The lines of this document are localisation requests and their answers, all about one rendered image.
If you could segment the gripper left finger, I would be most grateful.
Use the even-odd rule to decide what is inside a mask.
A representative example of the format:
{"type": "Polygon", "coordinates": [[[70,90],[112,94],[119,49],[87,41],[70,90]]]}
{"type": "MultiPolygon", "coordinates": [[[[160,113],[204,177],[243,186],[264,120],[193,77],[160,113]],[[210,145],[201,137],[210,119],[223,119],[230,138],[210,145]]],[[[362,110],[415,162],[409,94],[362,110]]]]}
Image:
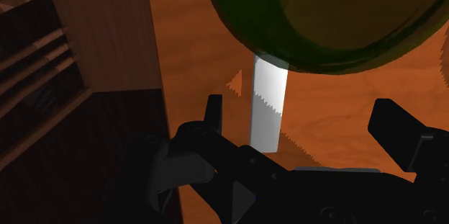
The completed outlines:
{"type": "Polygon", "coordinates": [[[115,224],[174,224],[172,191],[189,185],[221,224],[282,224],[288,171],[256,149],[221,134],[222,96],[209,96],[202,121],[182,124],[174,138],[134,140],[114,190],[115,224]]]}

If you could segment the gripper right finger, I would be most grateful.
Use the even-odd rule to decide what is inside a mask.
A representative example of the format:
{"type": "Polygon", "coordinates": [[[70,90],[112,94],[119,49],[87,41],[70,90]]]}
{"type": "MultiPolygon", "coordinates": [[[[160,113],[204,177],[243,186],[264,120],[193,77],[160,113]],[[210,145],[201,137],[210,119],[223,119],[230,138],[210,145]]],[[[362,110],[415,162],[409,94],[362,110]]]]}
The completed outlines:
{"type": "Polygon", "coordinates": [[[449,131],[426,126],[391,99],[377,99],[368,132],[419,183],[449,186],[449,131]]]}

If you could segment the brown wooden shelf unit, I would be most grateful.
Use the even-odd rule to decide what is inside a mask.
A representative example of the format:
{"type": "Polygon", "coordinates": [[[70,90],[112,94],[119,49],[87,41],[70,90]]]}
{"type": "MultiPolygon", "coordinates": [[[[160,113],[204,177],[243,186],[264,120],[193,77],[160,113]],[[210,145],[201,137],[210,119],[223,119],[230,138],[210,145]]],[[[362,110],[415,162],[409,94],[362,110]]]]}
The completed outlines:
{"type": "Polygon", "coordinates": [[[129,143],[167,134],[150,0],[0,0],[0,224],[108,224],[129,143]]]}

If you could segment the dark green bowl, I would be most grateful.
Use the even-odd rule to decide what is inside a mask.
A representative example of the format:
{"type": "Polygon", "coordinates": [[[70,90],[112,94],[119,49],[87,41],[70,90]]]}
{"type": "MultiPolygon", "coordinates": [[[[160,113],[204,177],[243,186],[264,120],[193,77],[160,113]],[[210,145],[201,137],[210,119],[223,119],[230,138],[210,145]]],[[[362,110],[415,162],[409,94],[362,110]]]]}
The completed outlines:
{"type": "Polygon", "coordinates": [[[344,75],[386,65],[449,21],[449,0],[211,0],[232,35],[263,60],[344,75]]]}

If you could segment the white rectangular bar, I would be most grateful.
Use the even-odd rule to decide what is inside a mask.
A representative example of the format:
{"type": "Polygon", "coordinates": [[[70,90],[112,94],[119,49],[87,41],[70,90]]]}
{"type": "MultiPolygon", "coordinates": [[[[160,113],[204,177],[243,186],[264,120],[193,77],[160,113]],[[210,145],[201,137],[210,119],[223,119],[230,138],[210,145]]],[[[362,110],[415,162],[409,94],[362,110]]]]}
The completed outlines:
{"type": "Polygon", "coordinates": [[[262,153],[278,150],[288,67],[267,53],[254,55],[249,143],[262,153]]]}

